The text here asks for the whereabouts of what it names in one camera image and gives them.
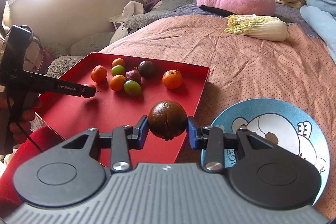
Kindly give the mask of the person's left hand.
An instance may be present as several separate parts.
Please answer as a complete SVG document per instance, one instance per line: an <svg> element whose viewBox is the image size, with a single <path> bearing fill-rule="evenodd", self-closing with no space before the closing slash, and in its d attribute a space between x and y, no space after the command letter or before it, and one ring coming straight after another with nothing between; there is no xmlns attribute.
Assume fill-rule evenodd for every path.
<svg viewBox="0 0 336 224"><path fill-rule="evenodd" d="M31 133L31 124L30 122L35 119L35 109L41 107L42 102L39 98L34 101L33 107L30 109L26 109L22 112L21 118L18 122L20 126L16 123L10 124L10 131L13 133L13 138L15 140L15 144L22 144L27 140L26 135L23 133L25 130L27 135Z"/></svg>

